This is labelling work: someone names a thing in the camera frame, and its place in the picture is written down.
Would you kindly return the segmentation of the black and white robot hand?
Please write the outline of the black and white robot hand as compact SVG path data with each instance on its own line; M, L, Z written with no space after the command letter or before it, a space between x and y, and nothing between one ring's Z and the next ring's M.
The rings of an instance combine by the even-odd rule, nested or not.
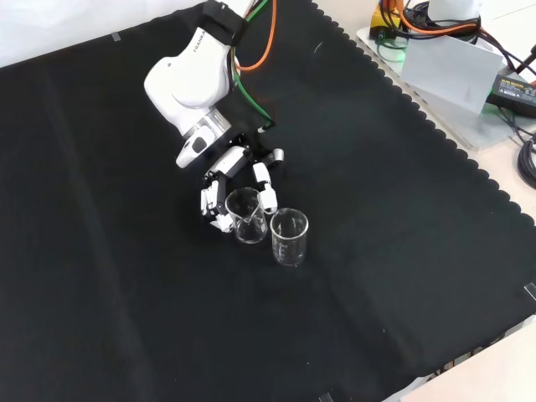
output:
M245 166L252 166L256 189L260 191L260 205L267 214L277 210L276 191L273 189L270 171L276 169L285 158L280 148L269 149L262 145L258 134L238 135L229 143L224 154L204 174L200 193L201 214L211 225L223 233L233 229L233 220L224 205L226 183Z

